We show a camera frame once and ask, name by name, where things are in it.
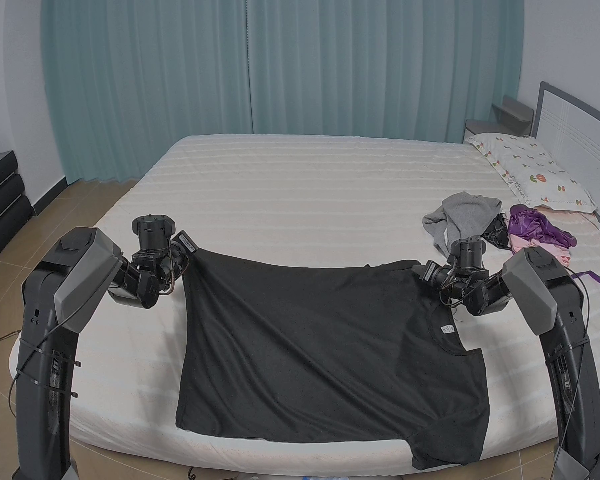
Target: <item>white wall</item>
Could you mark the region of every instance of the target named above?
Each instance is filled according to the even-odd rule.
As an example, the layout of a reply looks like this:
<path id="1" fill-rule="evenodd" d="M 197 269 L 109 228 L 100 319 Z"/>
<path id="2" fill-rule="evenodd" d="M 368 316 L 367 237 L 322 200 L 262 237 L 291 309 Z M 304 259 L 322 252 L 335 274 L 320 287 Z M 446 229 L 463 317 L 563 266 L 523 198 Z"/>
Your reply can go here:
<path id="1" fill-rule="evenodd" d="M 535 109 L 543 80 L 600 110 L 600 0 L 525 0 L 518 99 Z"/>
<path id="2" fill-rule="evenodd" d="M 0 0 L 0 152 L 13 149 L 31 203 L 64 177 L 40 53 L 41 0 Z"/>

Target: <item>pile of clothes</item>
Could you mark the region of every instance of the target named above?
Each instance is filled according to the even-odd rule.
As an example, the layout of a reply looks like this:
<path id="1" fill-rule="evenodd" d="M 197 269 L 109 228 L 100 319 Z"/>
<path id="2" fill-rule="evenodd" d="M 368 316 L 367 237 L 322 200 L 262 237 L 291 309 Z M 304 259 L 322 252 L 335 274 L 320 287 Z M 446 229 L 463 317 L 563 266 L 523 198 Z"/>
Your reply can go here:
<path id="1" fill-rule="evenodd" d="M 435 212 L 425 215 L 422 225 L 444 255 L 449 254 L 455 240 L 480 235 L 496 247 L 514 253 L 524 247 L 540 246 L 562 265 L 569 266 L 569 248 L 577 244 L 571 233 L 551 224 L 535 208 L 516 204 L 506 216 L 500 212 L 501 206 L 499 199 L 459 192 L 444 199 Z"/>

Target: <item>mattress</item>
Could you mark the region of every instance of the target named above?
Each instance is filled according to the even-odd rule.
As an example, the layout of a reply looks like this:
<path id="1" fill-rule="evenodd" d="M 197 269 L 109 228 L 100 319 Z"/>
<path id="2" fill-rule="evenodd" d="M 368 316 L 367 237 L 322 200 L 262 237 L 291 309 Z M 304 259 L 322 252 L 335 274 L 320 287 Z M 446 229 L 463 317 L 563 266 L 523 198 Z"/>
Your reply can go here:
<path id="1" fill-rule="evenodd" d="M 138 249 L 136 216 L 172 217 L 200 247 L 288 266 L 344 267 L 410 258 L 444 263 L 422 228 L 424 214 L 465 190 L 518 201 L 464 144 L 333 136 L 215 135 L 177 142 L 97 224 L 127 257 Z M 572 268 L 600 275 L 595 217 L 552 212 L 578 239 Z M 511 256 L 488 245 L 486 267 Z M 600 285 L 589 334 L 600 379 Z M 491 415 L 483 458 L 556 436 L 552 391 L 539 340 L 515 302 L 501 312 L 455 315 L 467 349 L 480 347 Z M 151 310 L 106 297 L 80 334 L 72 400 L 74 438 L 115 451 L 199 467 L 302 476 L 415 472 L 405 441 L 276 443 L 216 438 L 175 426 L 186 345 L 182 283 Z M 12 350 L 13 372 L 17 342 Z"/>

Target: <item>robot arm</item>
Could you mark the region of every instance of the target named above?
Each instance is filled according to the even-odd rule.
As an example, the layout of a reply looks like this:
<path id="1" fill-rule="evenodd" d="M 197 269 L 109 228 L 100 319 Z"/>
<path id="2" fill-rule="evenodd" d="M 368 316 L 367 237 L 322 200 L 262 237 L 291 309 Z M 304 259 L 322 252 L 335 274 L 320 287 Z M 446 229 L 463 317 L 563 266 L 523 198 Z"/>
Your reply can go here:
<path id="1" fill-rule="evenodd" d="M 23 284 L 24 322 L 16 379 L 16 480 L 77 478 L 69 455 L 70 400 L 78 333 L 106 292 L 117 302 L 151 308 L 197 250 L 173 220 L 134 221 L 140 251 L 129 262 L 103 231 L 74 228 L 42 258 Z"/>
<path id="2" fill-rule="evenodd" d="M 513 297 L 540 338 L 558 424 L 556 480 L 600 480 L 600 385 L 582 316 L 584 297 L 567 270 L 542 247 L 525 248 L 489 276 L 480 237 L 452 245 L 450 265 L 428 261 L 414 274 L 462 302 L 474 316 L 500 311 Z"/>

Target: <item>gray cloth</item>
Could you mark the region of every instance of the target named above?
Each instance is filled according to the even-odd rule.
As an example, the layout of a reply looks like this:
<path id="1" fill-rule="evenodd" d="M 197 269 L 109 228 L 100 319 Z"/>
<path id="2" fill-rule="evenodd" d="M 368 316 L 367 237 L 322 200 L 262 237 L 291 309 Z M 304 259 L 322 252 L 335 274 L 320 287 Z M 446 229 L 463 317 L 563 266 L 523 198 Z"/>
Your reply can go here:
<path id="1" fill-rule="evenodd" d="M 422 225 L 433 236 L 433 244 L 449 256 L 451 244 L 460 238 L 481 235 L 500 213 L 502 202 L 493 197 L 458 192 L 442 201 L 435 212 L 424 215 Z"/>

